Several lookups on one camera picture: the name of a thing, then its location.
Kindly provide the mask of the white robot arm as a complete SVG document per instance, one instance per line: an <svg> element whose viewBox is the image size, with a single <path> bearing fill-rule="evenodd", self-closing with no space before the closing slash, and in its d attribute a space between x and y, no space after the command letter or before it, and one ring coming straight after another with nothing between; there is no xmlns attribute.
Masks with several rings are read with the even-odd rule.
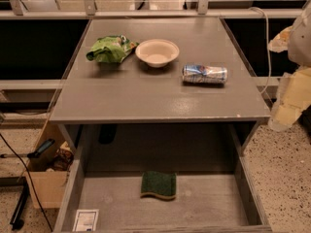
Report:
<svg viewBox="0 0 311 233"><path fill-rule="evenodd" d="M304 9L294 24L283 29L268 44L274 52L288 52L298 68L285 73L279 83L269 127L277 132L287 130L311 106L311 10Z"/></svg>

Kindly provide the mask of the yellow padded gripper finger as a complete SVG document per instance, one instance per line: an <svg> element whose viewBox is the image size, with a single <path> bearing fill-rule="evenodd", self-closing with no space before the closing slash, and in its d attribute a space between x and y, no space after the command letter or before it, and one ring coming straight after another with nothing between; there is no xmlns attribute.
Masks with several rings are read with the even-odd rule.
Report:
<svg viewBox="0 0 311 233"><path fill-rule="evenodd" d="M285 73L280 80L276 98L268 126L281 132L291 128L311 106L311 68L301 66L293 74Z"/></svg>
<svg viewBox="0 0 311 233"><path fill-rule="evenodd" d="M282 52L288 49L288 41L292 27L286 27L279 34L277 34L268 44L268 49L273 52Z"/></svg>

